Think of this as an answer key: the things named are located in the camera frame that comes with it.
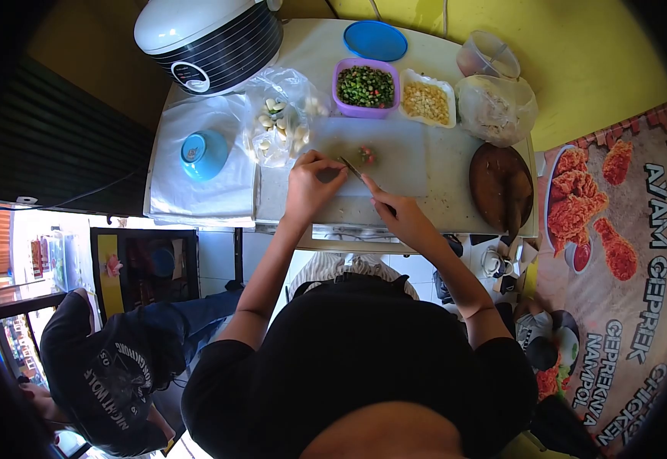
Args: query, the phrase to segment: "hand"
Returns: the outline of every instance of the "hand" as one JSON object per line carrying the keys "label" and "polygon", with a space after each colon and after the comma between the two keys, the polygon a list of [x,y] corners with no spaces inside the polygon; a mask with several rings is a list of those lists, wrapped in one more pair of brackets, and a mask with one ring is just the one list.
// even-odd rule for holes
{"label": "hand", "polygon": [[173,427],[168,426],[163,429],[163,433],[165,434],[165,437],[168,439],[168,443],[171,442],[176,437],[176,431],[173,430]]}
{"label": "hand", "polygon": [[[368,175],[361,174],[361,178],[372,193],[371,201],[380,218],[400,241],[427,259],[442,251],[451,252],[446,239],[422,213],[414,197],[392,195],[379,188]],[[397,216],[392,214],[386,204],[397,211]]]}
{"label": "hand", "polygon": [[[338,175],[327,184],[316,174],[324,169],[337,169]],[[285,200],[285,217],[294,225],[306,228],[313,216],[336,194],[346,182],[346,166],[329,160],[323,153],[310,150],[295,162],[288,178],[288,194]]]}

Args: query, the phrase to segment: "round wooden board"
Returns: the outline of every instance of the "round wooden board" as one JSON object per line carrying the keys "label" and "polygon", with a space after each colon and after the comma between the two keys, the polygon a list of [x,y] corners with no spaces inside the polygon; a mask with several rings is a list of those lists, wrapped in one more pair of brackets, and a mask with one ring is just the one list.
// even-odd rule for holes
{"label": "round wooden board", "polygon": [[512,147],[500,148],[491,143],[481,145],[469,166],[469,188],[479,214],[500,233],[506,233],[508,224],[504,204],[504,189],[510,177],[522,171],[530,182],[532,192],[521,209],[522,222],[527,222],[532,212],[535,184],[532,183],[530,169],[522,156]]}

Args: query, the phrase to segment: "blue jeans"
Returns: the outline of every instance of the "blue jeans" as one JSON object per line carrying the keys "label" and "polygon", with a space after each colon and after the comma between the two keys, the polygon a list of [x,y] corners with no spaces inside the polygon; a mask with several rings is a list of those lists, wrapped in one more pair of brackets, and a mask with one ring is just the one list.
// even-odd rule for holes
{"label": "blue jeans", "polygon": [[152,303],[144,308],[143,322],[178,336],[186,366],[209,344],[221,323],[234,313],[242,290],[223,291],[182,303]]}

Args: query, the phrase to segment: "white styrofoam container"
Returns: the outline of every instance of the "white styrofoam container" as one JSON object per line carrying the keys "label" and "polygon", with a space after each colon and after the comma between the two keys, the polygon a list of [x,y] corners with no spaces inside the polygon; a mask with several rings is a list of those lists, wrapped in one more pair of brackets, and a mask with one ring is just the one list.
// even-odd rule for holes
{"label": "white styrofoam container", "polygon": [[[448,106],[448,124],[440,124],[436,121],[429,120],[422,116],[410,116],[405,111],[403,106],[405,103],[405,86],[413,81],[420,81],[426,85],[435,85],[446,93],[446,105]],[[410,68],[400,72],[400,113],[409,120],[419,121],[423,124],[434,125],[439,128],[452,128],[456,125],[456,96],[453,93],[453,88],[445,81],[439,81],[429,76],[423,76]]]}

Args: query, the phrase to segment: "fried chicken image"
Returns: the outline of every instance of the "fried chicken image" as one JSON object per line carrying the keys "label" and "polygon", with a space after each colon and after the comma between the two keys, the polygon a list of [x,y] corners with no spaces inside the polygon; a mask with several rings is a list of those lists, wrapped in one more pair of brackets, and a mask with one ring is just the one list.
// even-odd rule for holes
{"label": "fried chicken image", "polygon": [[568,170],[552,180],[550,198],[565,199],[568,195],[594,197],[599,188],[594,177],[582,170]]}
{"label": "fried chicken image", "polygon": [[637,271],[637,253],[629,241],[614,230],[605,217],[594,222],[594,229],[602,237],[604,256],[612,275],[619,280],[629,280]]}
{"label": "fried chicken image", "polygon": [[588,228],[586,228],[586,226],[581,228],[581,231],[579,231],[577,235],[571,237],[569,241],[575,243],[579,247],[588,244]]}
{"label": "fried chicken image", "polygon": [[626,171],[630,168],[632,160],[632,142],[623,142],[617,140],[614,146],[609,150],[602,173],[604,179],[612,185],[619,185],[626,179]]}
{"label": "fried chicken image", "polygon": [[558,164],[555,166],[555,175],[559,176],[567,170],[580,170],[586,172],[586,161],[588,153],[583,148],[569,148],[558,158]]}
{"label": "fried chicken image", "polygon": [[553,203],[548,214],[548,228],[555,239],[555,255],[567,241],[575,237],[582,239],[584,235],[581,233],[586,230],[588,221],[608,206],[609,197],[604,192],[592,197],[568,195],[566,199]]}

